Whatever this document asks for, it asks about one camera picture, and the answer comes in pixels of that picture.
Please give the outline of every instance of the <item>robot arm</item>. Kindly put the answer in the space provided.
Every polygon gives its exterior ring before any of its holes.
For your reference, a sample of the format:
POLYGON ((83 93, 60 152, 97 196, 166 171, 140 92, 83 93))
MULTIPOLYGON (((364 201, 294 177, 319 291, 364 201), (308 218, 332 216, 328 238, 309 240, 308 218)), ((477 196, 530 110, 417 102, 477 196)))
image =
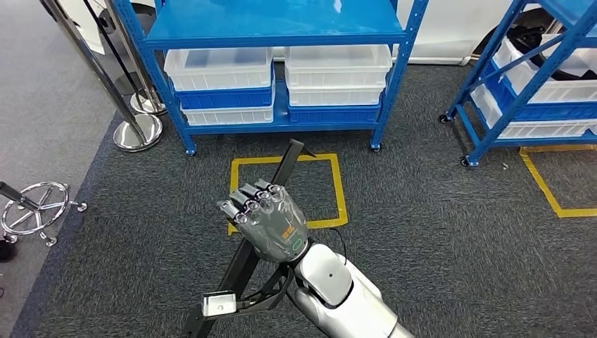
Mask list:
POLYGON ((295 273, 305 283, 295 291, 296 306, 329 337, 412 337, 383 302, 379 289, 327 246, 312 245, 295 273), (340 302, 334 305, 327 299, 340 302))
POLYGON ((329 337, 412 337, 351 262, 308 240, 305 216, 284 187, 245 184, 218 206, 262 259, 294 270, 295 305, 329 337))

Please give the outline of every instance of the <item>white storage box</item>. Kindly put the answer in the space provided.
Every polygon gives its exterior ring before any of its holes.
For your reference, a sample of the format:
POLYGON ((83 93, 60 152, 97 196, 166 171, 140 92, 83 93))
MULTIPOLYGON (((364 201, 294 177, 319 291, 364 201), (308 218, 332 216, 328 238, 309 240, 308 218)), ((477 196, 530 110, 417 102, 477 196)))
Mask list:
MULTIPOLYGON (((498 103, 491 92, 482 84, 470 93, 489 128, 502 116, 498 103)), ((574 137, 582 136, 597 120, 530 121, 511 122, 498 137, 499 139, 574 137)))
POLYGON ((288 88, 291 106, 368 106, 379 103, 384 87, 288 88))
POLYGON ((171 49, 164 71, 179 91, 271 85, 272 48, 171 49))
POLYGON ((387 45, 298 46, 285 49, 291 87, 379 87, 392 66, 387 45))
MULTIPOLYGON (((556 36, 544 35, 542 43, 556 36)), ((544 56, 551 55, 558 45, 545 50, 544 56)), ((505 38, 500 49, 494 55, 494 62, 499 68, 502 68, 520 57, 522 57, 522 53, 512 45, 508 38, 505 38)), ((538 69, 534 63, 527 60, 505 72, 505 75, 512 83, 516 94, 520 94, 538 69)), ((559 69, 575 75, 582 75, 588 69, 597 71, 597 49, 576 49, 559 69)), ((588 101, 597 101, 597 80, 556 81, 550 78, 529 100, 529 103, 588 101)))
POLYGON ((181 109, 189 125, 240 125, 271 123, 274 120, 276 86, 272 83, 272 105, 269 107, 181 109))

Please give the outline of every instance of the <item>stanchion post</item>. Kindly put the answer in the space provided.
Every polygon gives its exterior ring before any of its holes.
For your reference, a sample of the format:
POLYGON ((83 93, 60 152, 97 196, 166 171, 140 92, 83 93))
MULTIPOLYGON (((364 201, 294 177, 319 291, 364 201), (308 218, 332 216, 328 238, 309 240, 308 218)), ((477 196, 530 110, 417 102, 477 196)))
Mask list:
POLYGON ((137 69, 137 75, 139 76, 139 81, 141 82, 141 86, 143 87, 140 91, 134 93, 133 96, 139 96, 141 91, 143 91, 145 92, 146 100, 149 101, 151 104, 150 107, 137 107, 138 104, 136 103, 144 102, 144 98, 139 97, 139 100, 137 100, 137 97, 133 97, 131 98, 131 104, 133 105, 133 108, 136 111, 145 114, 164 114, 166 112, 165 105, 161 102, 160 97, 157 95, 156 90, 153 88, 153 83, 151 81, 151 78, 149 77, 149 74, 147 73, 147 70, 145 69, 145 65, 143 64, 143 61, 141 60, 139 53, 137 53, 137 50, 132 40, 130 39, 125 26, 122 24, 122 21, 120 21, 120 18, 118 17, 118 13, 116 12, 116 8, 114 7, 113 0, 105 0, 105 2, 108 14, 110 14, 110 17, 116 25, 116 30, 118 31, 118 34, 120 35, 120 38, 123 44, 125 45, 127 54, 129 54, 129 57, 133 62, 134 67, 137 69))
POLYGON ((56 21, 85 63, 97 75, 108 96, 125 120, 114 132, 113 140, 116 145, 125 151, 134 152, 145 150, 156 144, 163 129, 161 121, 152 115, 133 115, 114 83, 110 80, 108 73, 89 49, 79 30, 67 16, 58 0, 39 0, 39 2, 56 21))

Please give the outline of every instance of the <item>yellow tape square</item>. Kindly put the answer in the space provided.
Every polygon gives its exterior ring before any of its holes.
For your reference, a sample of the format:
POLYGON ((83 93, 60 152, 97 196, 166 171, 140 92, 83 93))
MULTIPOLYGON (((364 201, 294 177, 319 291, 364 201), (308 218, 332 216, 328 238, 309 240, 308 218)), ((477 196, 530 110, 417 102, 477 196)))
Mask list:
POLYGON ((531 157, 529 153, 543 153, 547 151, 583 151, 583 150, 597 150, 597 146, 595 145, 565 145, 565 146, 523 146, 520 148, 520 157, 524 161, 524 164, 529 169, 529 172, 535 179, 535 182, 543 191, 547 202, 551 205, 551 208, 555 212, 555 214, 559 218, 569 218, 569 217, 594 217, 597 216, 597 208, 583 208, 583 209, 573 209, 573 208, 562 208, 558 201, 555 199, 553 193, 543 180, 541 174, 537 170, 537 167, 534 165, 533 161, 531 161, 531 157))
MULTIPOLYGON (((235 158, 232 160, 230 168, 230 191, 232 192, 239 186, 239 167, 247 164, 271 164, 280 163, 281 156, 274 157, 250 157, 250 158, 235 158)), ((332 165, 332 180, 334 182, 334 193, 336 194, 336 207, 338 208, 338 218, 329 220, 308 220, 307 227, 309 229, 321 229, 324 227, 339 227, 348 223, 348 214, 346 213, 346 202, 344 201, 344 190, 342 189, 342 179, 340 178, 340 165, 338 163, 338 156, 336 154, 317 154, 313 158, 307 155, 300 155, 297 162, 306 161, 329 161, 332 165)), ((228 236, 237 230, 228 223, 228 236)))

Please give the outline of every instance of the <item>blue storage bin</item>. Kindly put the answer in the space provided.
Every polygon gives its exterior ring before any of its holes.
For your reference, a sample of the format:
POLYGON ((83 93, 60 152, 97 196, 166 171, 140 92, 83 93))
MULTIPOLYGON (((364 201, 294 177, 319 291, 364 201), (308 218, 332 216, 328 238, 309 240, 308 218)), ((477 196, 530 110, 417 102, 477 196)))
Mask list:
POLYGON ((377 121, 382 105, 287 107, 290 123, 371 123, 377 121))
POLYGON ((183 109, 246 108, 272 105, 272 86, 175 92, 183 109))
MULTIPOLYGON (((498 70, 492 60, 483 69, 481 77, 498 70)), ((485 82, 485 86, 504 112, 516 99, 517 95, 510 80, 505 75, 494 76, 485 82)), ((545 104, 527 104, 514 117, 513 121, 556 121, 585 120, 597 118, 597 102, 561 102, 545 104)))

